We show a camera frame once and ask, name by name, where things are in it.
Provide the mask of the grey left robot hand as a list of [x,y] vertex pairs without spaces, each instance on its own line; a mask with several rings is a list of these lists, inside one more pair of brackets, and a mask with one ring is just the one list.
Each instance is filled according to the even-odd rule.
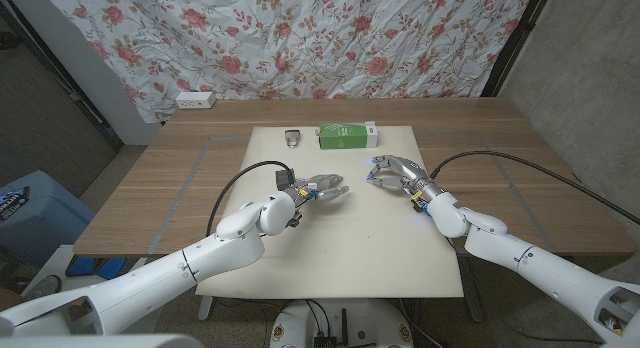
[[319,174],[310,178],[297,179],[284,190],[294,202],[296,208],[309,201],[330,201],[346,194],[348,186],[340,186],[343,177],[337,174]]

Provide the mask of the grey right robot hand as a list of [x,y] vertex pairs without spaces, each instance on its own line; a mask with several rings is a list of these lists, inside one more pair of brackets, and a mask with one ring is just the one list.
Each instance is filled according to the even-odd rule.
[[381,155],[372,159],[373,168],[366,182],[392,191],[404,191],[413,200],[429,203],[444,193],[417,163],[394,155]]

